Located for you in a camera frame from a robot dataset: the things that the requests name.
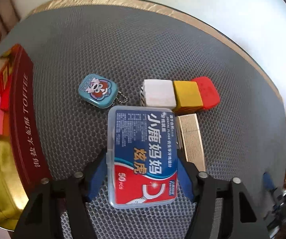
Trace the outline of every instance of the gray mesh fabric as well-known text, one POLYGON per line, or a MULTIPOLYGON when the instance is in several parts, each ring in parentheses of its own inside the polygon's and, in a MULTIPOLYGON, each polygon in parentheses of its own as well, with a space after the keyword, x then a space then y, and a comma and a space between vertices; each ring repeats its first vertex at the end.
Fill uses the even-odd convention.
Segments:
MULTIPOLYGON (((270 171, 276 185, 284 178, 284 107, 254 67, 217 39, 154 12, 83 6, 23 20, 2 41, 0 54, 15 43, 34 63, 37 128, 54 179, 82 170, 107 143, 108 110, 77 93, 87 74, 116 82, 128 105, 139 105, 144 79, 205 75, 221 97, 216 108, 198 113, 207 170, 220 179, 240 177, 262 213, 270 207, 262 175, 270 171)), ((183 238, 194 211, 181 189, 174 203, 160 207, 117 210, 108 202, 105 181, 87 204, 98 238, 183 238)), ((61 220, 65 237, 71 238, 66 213, 61 220)))

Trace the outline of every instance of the cartoon character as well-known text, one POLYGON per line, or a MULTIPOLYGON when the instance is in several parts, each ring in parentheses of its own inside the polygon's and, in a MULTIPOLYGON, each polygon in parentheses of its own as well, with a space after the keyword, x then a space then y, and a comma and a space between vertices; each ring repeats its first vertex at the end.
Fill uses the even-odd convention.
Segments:
POLYGON ((111 93, 111 84, 108 80, 92 78, 85 92, 89 93, 92 98, 101 101, 111 93))

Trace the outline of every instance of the clear plastic case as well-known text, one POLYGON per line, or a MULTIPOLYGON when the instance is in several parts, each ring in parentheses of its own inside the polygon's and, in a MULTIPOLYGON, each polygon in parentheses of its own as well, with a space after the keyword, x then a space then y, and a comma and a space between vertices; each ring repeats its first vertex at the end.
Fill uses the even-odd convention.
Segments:
POLYGON ((165 108, 114 106, 108 113, 107 173, 110 204, 139 208, 177 196, 174 114, 165 108))

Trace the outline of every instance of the metal bolt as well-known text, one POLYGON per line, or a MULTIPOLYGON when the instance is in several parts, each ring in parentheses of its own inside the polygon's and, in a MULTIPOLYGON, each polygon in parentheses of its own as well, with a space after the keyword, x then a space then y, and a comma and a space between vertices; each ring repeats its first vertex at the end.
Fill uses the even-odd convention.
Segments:
POLYGON ((206 172, 199 172, 199 173, 198 173, 198 176, 201 177, 201 178, 203 178, 203 179, 205 179, 205 178, 208 177, 208 174, 207 174, 206 172))
POLYGON ((236 184, 240 184, 241 183, 241 179, 238 178, 238 177, 234 177, 233 178, 233 182, 236 183, 236 184))
POLYGON ((83 177, 83 172, 76 172, 76 173, 74 174, 74 177, 75 177, 75 178, 81 178, 81 177, 83 177))
POLYGON ((49 179, 48 178, 43 178, 43 179, 41 179, 41 183, 42 184, 47 184, 47 183, 49 183, 49 179))

